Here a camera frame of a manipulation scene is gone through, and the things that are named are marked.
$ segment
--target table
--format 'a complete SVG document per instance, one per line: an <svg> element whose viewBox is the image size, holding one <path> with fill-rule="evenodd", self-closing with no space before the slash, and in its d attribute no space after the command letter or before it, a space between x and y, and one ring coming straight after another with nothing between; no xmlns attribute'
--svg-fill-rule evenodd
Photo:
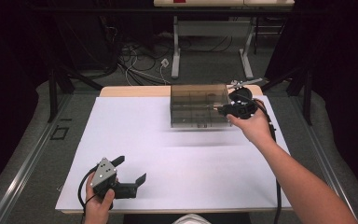
<svg viewBox="0 0 358 224"><path fill-rule="evenodd" d="M287 146L266 96L262 99ZM136 199L116 200L114 213L205 213L273 210L275 176L258 150L236 127L182 132L170 123L170 87L107 87L89 117L56 209L81 213L76 192L82 177L102 157L126 156L122 183L147 173ZM284 194L282 207L291 205Z"/></svg>
<svg viewBox="0 0 358 224"><path fill-rule="evenodd" d="M294 0L154 0L155 7L278 7L290 9L294 3ZM244 48L240 49L240 56L246 78L253 79L248 52L254 30L254 18L248 21L179 21L177 16L174 16L172 78L179 78L179 35L230 35L246 36Z"/></svg>

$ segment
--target person's right hand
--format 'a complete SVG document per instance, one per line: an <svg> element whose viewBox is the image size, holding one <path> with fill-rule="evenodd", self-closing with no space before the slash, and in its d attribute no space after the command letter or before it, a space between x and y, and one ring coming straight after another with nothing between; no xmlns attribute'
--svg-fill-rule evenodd
<svg viewBox="0 0 358 224"><path fill-rule="evenodd" d="M269 124L267 118L264 115L263 111L257 109L255 114L249 119L239 119L228 114L228 120L239 127L246 138L251 141L256 146L258 143L262 143L267 140L273 140L271 133L269 131Z"/></svg>

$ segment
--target gray floor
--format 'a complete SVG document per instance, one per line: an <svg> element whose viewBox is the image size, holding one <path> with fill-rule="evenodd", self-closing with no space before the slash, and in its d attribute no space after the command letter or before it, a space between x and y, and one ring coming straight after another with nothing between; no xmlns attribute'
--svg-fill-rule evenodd
<svg viewBox="0 0 358 224"><path fill-rule="evenodd" d="M220 42L221 37L192 37L192 49L211 49ZM226 41L219 49L223 49L229 41ZM258 52L250 55L250 63L255 77L262 77L269 63L269 58L276 43L274 37L261 37ZM188 46L188 40L183 40L183 49ZM234 38L230 47L223 52L186 52L182 51L180 77L170 79L171 65L163 69L165 78L171 83L201 83L229 82L231 80L244 80L241 60L238 49L243 48L243 41ZM156 55L165 52L165 47L158 46ZM165 56L169 62L172 55ZM152 63L145 57L140 57L136 68L147 68ZM155 68L146 73L159 77L159 61ZM118 69L113 75L102 77L95 81L103 85L128 85L123 73ZM34 118L28 126L16 151L5 171L0 176L0 208L3 205L5 213L0 213L0 223L79 223L79 215L65 215L55 211L59 192L57 188L64 182L69 171L72 159L76 152L77 144L87 124L90 111L98 92L84 83L74 80L76 92L73 95L60 95L61 113L52 124L47 124L48 83L42 84L38 89L39 104L34 113ZM299 111L301 100L299 97L288 97L285 93L287 83L271 89L265 94L269 97L274 112L282 128L286 143L292 156L309 168L320 178L329 182L329 177L321 168L315 148L321 148L328 158L328 165L333 170L338 182L335 187L342 188L344 196L349 201L355 215L358 218L358 182L353 176L347 164L339 157L335 148L332 130L324 109L324 101L317 94L312 95L311 118L313 126L305 124ZM68 128L64 140L51 140L52 131L55 127ZM48 133L46 141L42 141L44 134ZM39 150L34 157L34 166L27 167L24 163L29 161L30 155ZM19 170L29 169L27 176L20 176ZM13 180L22 178L26 185L18 189L21 194L11 198L10 203L2 203L13 192L10 185L16 186ZM272 223L274 212L252 212L251 219L254 224ZM300 223L293 212L282 212L281 223ZM121 215L112 215L109 223L122 223Z"/></svg>

